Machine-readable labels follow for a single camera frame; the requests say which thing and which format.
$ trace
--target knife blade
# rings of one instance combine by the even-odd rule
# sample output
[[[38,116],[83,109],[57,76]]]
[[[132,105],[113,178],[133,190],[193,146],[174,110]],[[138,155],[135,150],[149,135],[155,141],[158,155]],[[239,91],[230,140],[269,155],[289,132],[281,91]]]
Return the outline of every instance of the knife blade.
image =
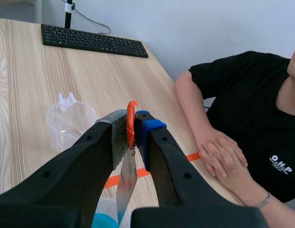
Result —
[[[121,167],[119,176],[118,187],[116,192],[117,198],[117,215],[118,225],[120,226],[124,213],[128,207],[128,203],[133,194],[137,182],[137,170],[135,161],[135,149],[128,149]]]

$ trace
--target black keyboard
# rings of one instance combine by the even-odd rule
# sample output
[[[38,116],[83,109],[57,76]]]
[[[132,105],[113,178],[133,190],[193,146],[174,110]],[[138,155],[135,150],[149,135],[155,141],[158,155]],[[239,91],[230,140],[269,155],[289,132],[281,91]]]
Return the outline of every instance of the black keyboard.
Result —
[[[44,45],[148,58],[140,41],[41,25]]]

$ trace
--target silver bracelet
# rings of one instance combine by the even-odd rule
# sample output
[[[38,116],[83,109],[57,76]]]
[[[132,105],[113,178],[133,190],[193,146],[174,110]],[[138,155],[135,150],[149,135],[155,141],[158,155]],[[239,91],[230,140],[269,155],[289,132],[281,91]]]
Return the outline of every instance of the silver bracelet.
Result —
[[[263,202],[261,202],[259,205],[254,206],[254,208],[261,208],[265,206],[271,200],[271,197],[272,195],[270,194],[270,192],[268,192],[267,198]]]

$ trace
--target wooden table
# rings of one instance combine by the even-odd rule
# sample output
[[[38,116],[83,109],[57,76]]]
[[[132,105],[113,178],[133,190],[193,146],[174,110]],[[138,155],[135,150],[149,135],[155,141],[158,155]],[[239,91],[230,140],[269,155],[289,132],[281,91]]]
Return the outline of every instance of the wooden table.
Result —
[[[59,92],[72,92],[99,117],[136,100],[137,110],[148,110],[167,124],[186,155],[197,152],[174,82],[145,48],[147,59],[44,46],[40,25],[0,19],[0,194],[58,154],[50,146],[45,112],[58,101]],[[219,194],[240,203],[201,160],[192,164]],[[137,168],[142,167],[137,156]],[[116,189],[104,189],[102,196],[115,198]],[[155,205],[151,176],[138,179],[129,209]]]

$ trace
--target black cable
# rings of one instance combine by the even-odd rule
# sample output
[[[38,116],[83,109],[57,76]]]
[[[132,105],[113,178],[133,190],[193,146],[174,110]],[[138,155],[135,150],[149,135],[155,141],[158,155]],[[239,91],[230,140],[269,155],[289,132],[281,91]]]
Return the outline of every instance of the black cable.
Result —
[[[108,30],[109,30],[108,33],[99,32],[99,34],[107,34],[107,35],[110,34],[110,27],[109,27],[109,26],[104,25],[104,24],[101,24],[101,23],[99,23],[99,22],[96,22],[96,21],[94,21],[94,20],[92,20],[92,19],[89,19],[88,17],[84,16],[82,13],[80,13],[80,12],[77,11],[76,9],[75,9],[75,11],[76,11],[79,15],[81,15],[82,17],[84,17],[85,19],[87,19],[87,20],[89,20],[89,21],[91,21],[91,22],[93,22],[93,23],[95,23],[95,24],[102,25],[102,26],[108,28]]]

